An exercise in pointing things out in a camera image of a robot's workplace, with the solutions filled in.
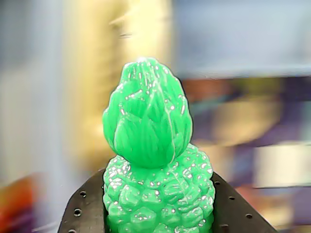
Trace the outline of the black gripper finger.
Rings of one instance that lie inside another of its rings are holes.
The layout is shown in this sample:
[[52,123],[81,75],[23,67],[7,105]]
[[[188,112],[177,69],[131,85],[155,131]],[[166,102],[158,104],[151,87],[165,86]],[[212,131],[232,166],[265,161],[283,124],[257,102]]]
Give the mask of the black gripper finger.
[[104,169],[90,177],[70,197],[59,233],[106,233],[107,211],[103,205]]
[[215,185],[214,233],[276,233],[272,227],[230,184],[216,172],[212,175]]

